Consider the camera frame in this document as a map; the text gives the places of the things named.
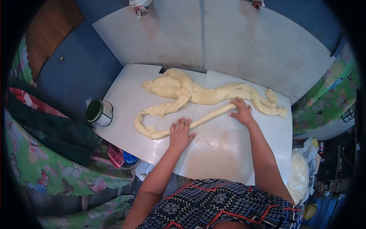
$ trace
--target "raw dough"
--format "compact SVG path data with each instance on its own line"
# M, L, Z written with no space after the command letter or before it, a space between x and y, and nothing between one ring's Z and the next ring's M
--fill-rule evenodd
M291 171L288 176L286 188L290 193L295 205L300 203L309 186L309 166L303 155L297 148L292 150Z
M266 90L268 99L259 95L258 91L247 84L227 84L216 89L207 89L193 82L191 77L185 72L177 69L168 69L164 74L155 80L148 80L142 87L155 95L176 99L173 103L162 103L154 105L139 112L135 117L136 129L150 139L160 139L169 135L169 129L157 131L154 126L144 126L143 116L160 115L173 113L182 107L186 107L188 102L215 105L225 99L234 99L236 96L241 99L251 100L253 107L262 114L286 117L287 109L276 105L278 100L276 94L271 90ZM211 111L206 116L193 122L190 129L207 122L229 110L236 109L234 104L225 105L219 109Z

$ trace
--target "left hand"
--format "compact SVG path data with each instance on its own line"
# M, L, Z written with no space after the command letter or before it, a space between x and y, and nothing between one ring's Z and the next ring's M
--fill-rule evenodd
M191 143L197 133L189 135L189 126L191 125L191 119L178 118L177 123L172 123L170 126L170 146L179 154L181 154Z

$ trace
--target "person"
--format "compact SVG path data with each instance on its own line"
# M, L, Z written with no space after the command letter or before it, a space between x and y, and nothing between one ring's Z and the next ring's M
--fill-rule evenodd
M170 145L142 183L125 219L129 228L298 228L302 215L282 181L275 157L251 107L236 97L238 113L250 135L256 186L226 180L196 180L162 198L181 153L197 133L191 120L179 118L170 128Z

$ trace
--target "white countertop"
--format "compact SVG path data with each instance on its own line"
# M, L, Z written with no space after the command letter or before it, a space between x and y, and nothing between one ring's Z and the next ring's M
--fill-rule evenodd
M159 140L147 138L135 129L134 118L138 112L147 107L174 101L151 94L141 87L144 81L160 76L160 69L161 66L153 65L125 65L104 97L104 100L113 104L113 121L107 127L96 125L100 137L154 165L168 148L170 138L169 136ZM245 83L266 97L266 88L233 76L214 71L207 71L206 74L183 71L197 84L206 88L216 88L233 82ZM277 96L279 98L277 104L287 108L285 119L261 114L254 108L252 115L274 153L281 177L286 184L290 172L292 148L291 104L289 98L280 94ZM164 130L179 117L191 117L194 121L228 103L229 100L225 100L217 105L206 106L190 102L186 108L167 114L164 118L146 115L143 123L154 125L157 130ZM182 153L174 171L176 174L192 179L221 178L254 185L249 133L245 126L234 118L221 115L192 131L198 135Z

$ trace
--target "black patterned dress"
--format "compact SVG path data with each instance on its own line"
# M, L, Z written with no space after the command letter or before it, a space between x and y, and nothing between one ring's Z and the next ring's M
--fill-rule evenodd
M256 186L227 180L196 180L163 197L137 228L213 228L220 221L254 228L295 228L302 212Z

